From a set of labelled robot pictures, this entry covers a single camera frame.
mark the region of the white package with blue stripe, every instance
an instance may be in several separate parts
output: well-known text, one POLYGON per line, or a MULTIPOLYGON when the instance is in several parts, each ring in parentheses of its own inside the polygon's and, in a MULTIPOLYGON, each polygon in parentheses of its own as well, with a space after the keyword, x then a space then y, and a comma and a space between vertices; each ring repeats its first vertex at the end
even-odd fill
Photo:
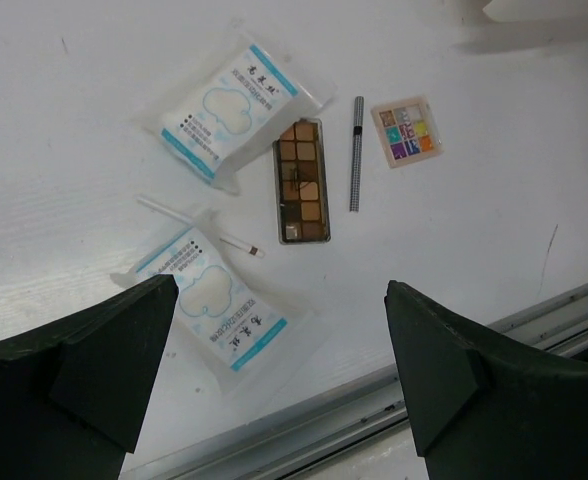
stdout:
POLYGON ((198 177, 237 194, 235 172, 294 122, 314 116, 335 90, 282 42, 234 20, 206 63, 148 113, 146 124, 198 177))
POLYGON ((182 230, 119 276, 119 284, 173 275, 179 288, 174 321, 188 329, 188 347, 198 352, 224 395, 244 397, 238 410, 253 413, 309 360, 330 329, 307 309, 281 299, 276 299, 279 308, 266 303, 210 241, 217 236, 209 232, 209 215, 196 221, 200 228, 182 230))

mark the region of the white pencil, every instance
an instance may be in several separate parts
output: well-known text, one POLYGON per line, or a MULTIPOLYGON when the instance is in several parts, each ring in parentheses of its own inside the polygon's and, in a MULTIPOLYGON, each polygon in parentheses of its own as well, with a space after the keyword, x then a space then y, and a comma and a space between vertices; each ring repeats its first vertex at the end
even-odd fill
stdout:
MULTIPOLYGON (((162 213, 163 215, 182 222, 186 225, 194 225, 194 220, 188 217, 187 215, 174 210, 173 208, 168 207, 167 205, 163 205, 162 203, 157 202, 156 200, 147 197, 145 195, 137 195, 136 201, 141 205, 145 205, 146 207, 151 208, 152 210, 157 211, 158 213, 162 213)), ((249 243, 244 242, 236 238, 233 235, 229 235, 227 233, 220 233, 219 239, 221 242, 225 242, 228 245, 232 245, 233 247, 238 248, 239 250, 243 250, 250 255, 254 255, 258 258, 263 258, 265 256, 265 252, 260 250, 258 247, 254 245, 250 245, 249 243)))

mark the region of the eyeshadow palette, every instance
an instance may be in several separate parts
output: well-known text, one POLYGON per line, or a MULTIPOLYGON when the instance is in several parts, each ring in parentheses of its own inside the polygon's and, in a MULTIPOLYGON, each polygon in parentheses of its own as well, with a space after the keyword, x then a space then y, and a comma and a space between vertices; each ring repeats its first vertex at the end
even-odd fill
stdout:
POLYGON ((425 97, 379 105, 372 109, 372 117, 390 168, 443 152, 425 97))
POLYGON ((323 134, 320 120, 304 119, 274 142, 281 243, 330 240, 323 134))

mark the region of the white tabletop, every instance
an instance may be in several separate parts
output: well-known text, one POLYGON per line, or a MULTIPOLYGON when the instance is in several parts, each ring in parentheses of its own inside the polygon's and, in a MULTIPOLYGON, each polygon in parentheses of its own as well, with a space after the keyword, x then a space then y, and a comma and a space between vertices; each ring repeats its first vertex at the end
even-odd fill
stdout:
MULTIPOLYGON (((137 193, 220 209, 221 226, 267 252, 229 250, 240 272, 335 326, 271 410, 393 362, 390 279, 484 324, 587 282, 588 17, 497 26, 443 11, 440 25, 414 3, 243 2, 300 28, 296 46, 339 86, 320 115, 333 238, 297 247, 278 242, 271 155, 240 172, 232 198, 130 122, 194 67, 238 2, 0 2, 0 339, 120 291, 109 274, 171 228, 137 193), (348 213, 353 98, 369 110, 417 94, 445 153, 390 170, 367 116, 361 211, 348 213)), ((178 354, 163 359, 125 469, 238 425, 182 348, 173 335, 178 354)))

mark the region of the black scratch mark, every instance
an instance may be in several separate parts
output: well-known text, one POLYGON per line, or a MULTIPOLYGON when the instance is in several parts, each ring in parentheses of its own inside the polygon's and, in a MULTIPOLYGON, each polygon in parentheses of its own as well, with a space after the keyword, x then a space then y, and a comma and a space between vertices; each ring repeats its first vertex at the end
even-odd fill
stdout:
POLYGON ((550 244, 547 246, 547 253, 545 254, 545 261, 543 262, 543 271, 541 272, 541 283, 538 286, 538 293, 536 294, 536 299, 541 295, 541 291, 543 290, 543 282, 545 281, 545 269, 547 268, 547 260, 550 258, 550 251, 552 250, 552 244, 554 243, 554 239, 556 238, 556 232, 558 232, 558 223, 554 228, 554 233, 552 233, 552 238, 550 238, 550 244))

